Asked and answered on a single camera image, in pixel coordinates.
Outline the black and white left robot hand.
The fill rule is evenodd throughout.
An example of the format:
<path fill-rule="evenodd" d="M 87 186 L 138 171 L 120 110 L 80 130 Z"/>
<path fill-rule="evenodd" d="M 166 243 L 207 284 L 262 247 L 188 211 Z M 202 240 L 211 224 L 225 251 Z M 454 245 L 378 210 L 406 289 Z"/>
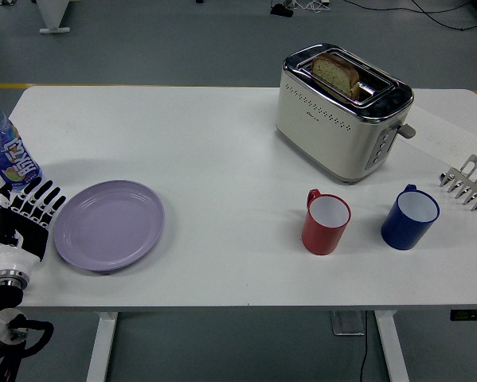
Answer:
<path fill-rule="evenodd" d="M 24 189 L 0 188 L 0 276 L 30 277 L 45 255 L 49 226 L 66 201 L 51 180 L 33 179 Z"/>

